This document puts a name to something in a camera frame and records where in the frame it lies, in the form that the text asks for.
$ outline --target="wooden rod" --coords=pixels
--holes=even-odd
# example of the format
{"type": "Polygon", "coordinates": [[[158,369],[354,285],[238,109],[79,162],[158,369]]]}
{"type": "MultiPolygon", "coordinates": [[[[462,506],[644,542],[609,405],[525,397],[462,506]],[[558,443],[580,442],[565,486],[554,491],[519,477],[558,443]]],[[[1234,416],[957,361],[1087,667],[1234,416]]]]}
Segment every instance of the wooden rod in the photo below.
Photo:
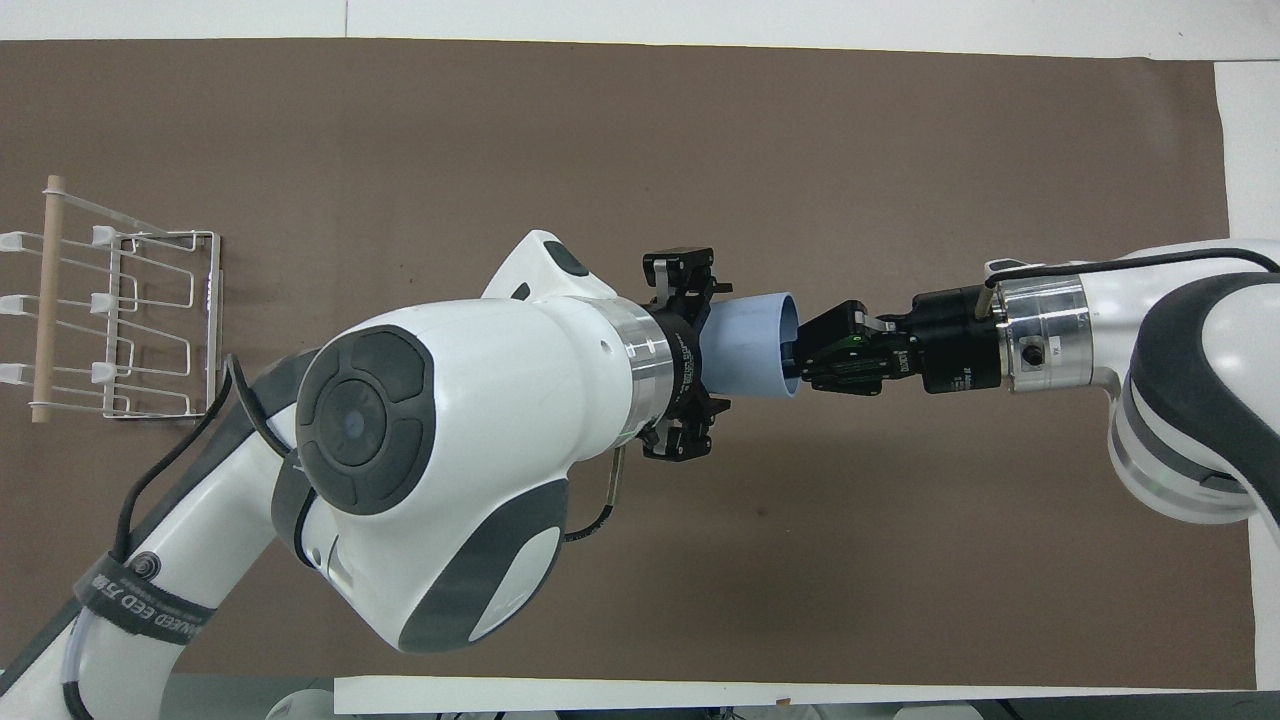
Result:
{"type": "MultiPolygon", "coordinates": [[[[45,242],[40,254],[40,314],[36,318],[36,378],[32,402],[51,402],[54,396],[54,340],[58,329],[58,266],[61,264],[63,196],[67,181],[49,176],[45,192],[45,242]]],[[[52,409],[36,405],[32,423],[47,423],[52,409]]]]}

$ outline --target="brown mat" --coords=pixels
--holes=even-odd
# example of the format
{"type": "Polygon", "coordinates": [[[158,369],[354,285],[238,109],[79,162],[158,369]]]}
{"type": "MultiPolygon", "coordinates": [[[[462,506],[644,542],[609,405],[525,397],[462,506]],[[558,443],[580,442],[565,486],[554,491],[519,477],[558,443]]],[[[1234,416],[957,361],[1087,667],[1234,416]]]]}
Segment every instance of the brown mat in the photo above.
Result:
{"type": "MultiPolygon", "coordinates": [[[[991,258],[1226,233],[1204,63],[41,42],[0,45],[0,225],[38,231],[56,172],[224,233],[227,347],[251,373],[375,313],[477,295],[535,227],[635,299],[644,251],[710,245],[739,292],[791,290],[805,316],[847,297],[904,311],[991,258]]],[[[29,351],[32,324],[0,328],[0,360],[29,351]]],[[[178,430],[32,427],[23,393],[0,400],[8,659],[178,430]]],[[[1106,410],[1097,391],[916,380],[740,401],[710,459],[634,460],[611,524],[472,650],[397,655],[273,546],[179,670],[1252,687],[1244,527],[1129,497],[1106,410]]],[[[576,474],[573,524],[605,470],[576,474]]]]}

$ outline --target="white wire rack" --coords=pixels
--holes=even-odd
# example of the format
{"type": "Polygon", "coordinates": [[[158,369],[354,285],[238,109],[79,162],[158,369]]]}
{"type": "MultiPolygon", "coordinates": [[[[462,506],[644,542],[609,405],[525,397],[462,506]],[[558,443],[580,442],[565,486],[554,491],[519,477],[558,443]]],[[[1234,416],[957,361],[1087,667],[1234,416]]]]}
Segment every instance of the white wire rack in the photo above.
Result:
{"type": "Polygon", "coordinates": [[[51,410],[101,413],[113,419],[177,419],[204,414],[216,392],[221,345],[221,238],[210,231],[165,231],[110,208],[69,195],[51,176],[45,190],[45,232],[0,234],[0,255],[41,258],[40,295],[0,295],[0,316],[29,316],[37,323],[33,361],[0,363],[0,383],[33,388],[33,421],[51,410]],[[63,205],[105,217],[128,229],[93,225],[87,242],[63,236],[63,205]],[[55,237],[56,242],[49,242],[55,237]],[[64,258],[73,251],[81,258],[64,258]],[[207,254],[207,272],[204,256],[207,254]],[[105,291],[73,300],[59,296],[59,266],[100,274],[105,291]],[[179,287],[166,299],[147,297],[147,281],[179,287]],[[59,318],[59,309],[86,318],[59,318]],[[183,329],[157,325],[148,313],[184,316],[183,329]],[[191,320],[202,315],[202,323],[191,320]],[[192,328],[202,327],[202,337],[192,328]],[[100,337],[104,359],[87,366],[52,363],[56,331],[100,337]],[[148,365],[145,350],[177,356],[175,366],[148,365]]]}

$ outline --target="circular button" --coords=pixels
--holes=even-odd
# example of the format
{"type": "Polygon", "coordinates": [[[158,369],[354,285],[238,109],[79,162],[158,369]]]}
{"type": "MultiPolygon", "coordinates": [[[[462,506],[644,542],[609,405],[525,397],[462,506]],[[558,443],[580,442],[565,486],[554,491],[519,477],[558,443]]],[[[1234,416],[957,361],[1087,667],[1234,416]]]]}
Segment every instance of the circular button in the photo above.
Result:
{"type": "Polygon", "coordinates": [[[315,424],[321,450],[355,468],[372,460],[381,448],[387,438],[387,407],[372,386],[348,379],[320,401],[315,424]]]}

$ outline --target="velcro strap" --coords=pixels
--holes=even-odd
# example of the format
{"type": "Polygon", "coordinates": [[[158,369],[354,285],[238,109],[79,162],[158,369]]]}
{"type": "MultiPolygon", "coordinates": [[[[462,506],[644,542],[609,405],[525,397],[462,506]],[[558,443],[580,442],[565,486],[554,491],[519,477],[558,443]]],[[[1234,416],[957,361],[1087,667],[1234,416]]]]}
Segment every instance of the velcro strap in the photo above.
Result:
{"type": "Polygon", "coordinates": [[[173,644],[193,641],[215,612],[143,580],[110,555],[99,559],[74,589],[81,605],[131,635],[173,644]]]}

